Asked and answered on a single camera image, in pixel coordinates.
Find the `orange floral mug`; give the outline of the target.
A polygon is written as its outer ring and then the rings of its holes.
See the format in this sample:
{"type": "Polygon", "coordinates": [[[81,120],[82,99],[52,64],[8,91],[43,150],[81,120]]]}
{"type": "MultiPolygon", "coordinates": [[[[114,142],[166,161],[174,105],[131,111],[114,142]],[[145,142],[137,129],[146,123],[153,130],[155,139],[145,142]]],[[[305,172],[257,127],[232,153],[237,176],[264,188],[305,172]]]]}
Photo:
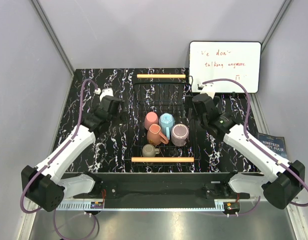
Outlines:
{"type": "Polygon", "coordinates": [[[158,124],[152,124],[147,132],[147,140],[150,144],[157,146],[159,144],[168,144],[169,140],[162,133],[161,127],[158,124]]]}

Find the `pink cup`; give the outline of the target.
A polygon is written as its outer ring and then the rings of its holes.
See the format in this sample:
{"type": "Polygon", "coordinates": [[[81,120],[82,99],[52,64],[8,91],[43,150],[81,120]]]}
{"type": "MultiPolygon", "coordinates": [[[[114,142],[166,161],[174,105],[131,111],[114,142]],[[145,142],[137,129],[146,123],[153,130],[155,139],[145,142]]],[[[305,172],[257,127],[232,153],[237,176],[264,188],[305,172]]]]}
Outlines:
{"type": "Polygon", "coordinates": [[[158,116],[155,112],[151,111],[149,112],[146,117],[145,117],[145,120],[144,120],[144,127],[149,130],[150,126],[152,124],[158,124],[158,116]]]}

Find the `blue faceted cup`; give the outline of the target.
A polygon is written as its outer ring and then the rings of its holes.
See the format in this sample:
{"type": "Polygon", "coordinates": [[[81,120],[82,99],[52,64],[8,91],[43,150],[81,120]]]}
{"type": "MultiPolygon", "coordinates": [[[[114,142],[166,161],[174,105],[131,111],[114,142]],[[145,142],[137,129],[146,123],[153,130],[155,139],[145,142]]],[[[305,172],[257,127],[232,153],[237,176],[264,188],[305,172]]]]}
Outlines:
{"type": "Polygon", "coordinates": [[[159,118],[159,126],[161,127],[162,133],[170,140],[171,130],[175,125],[174,117],[170,113],[164,113],[159,118]]]}

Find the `purple mug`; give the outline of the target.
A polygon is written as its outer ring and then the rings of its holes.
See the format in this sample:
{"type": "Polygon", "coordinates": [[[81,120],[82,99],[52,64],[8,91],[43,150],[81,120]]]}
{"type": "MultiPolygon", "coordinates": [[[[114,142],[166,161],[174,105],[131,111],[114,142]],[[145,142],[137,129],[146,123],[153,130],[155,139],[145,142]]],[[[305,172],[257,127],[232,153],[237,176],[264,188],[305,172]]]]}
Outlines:
{"type": "Polygon", "coordinates": [[[184,124],[176,124],[171,130],[171,141],[177,147],[186,145],[189,137],[189,129],[184,124]]]}

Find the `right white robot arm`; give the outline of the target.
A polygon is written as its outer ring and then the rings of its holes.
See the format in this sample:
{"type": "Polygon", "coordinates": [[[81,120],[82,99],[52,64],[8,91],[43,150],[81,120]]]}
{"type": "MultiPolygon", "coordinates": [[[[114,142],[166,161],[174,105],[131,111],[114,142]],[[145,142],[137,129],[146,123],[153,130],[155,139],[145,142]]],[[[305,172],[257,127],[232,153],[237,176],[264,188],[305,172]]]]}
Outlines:
{"type": "Polygon", "coordinates": [[[264,196],[274,207],[285,209],[305,186],[305,166],[270,150],[249,134],[231,113],[220,113],[218,102],[219,97],[205,93],[185,97],[185,107],[192,108],[201,128],[239,151],[261,172],[260,175],[232,175],[221,185],[221,194],[226,198],[238,193],[264,196]]]}

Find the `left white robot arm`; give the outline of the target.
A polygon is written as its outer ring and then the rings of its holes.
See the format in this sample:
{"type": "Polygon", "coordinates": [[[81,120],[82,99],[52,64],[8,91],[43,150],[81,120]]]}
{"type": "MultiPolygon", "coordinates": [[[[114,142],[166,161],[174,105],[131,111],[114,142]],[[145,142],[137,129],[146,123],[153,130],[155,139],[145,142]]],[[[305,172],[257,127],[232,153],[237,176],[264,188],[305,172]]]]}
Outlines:
{"type": "Polygon", "coordinates": [[[127,123],[125,102],[105,95],[100,104],[84,117],[79,117],[68,138],[44,161],[21,171],[22,195],[47,212],[55,210],[63,199],[80,194],[96,198],[102,193],[102,180],[85,172],[63,179],[68,167],[110,126],[127,123]]]}

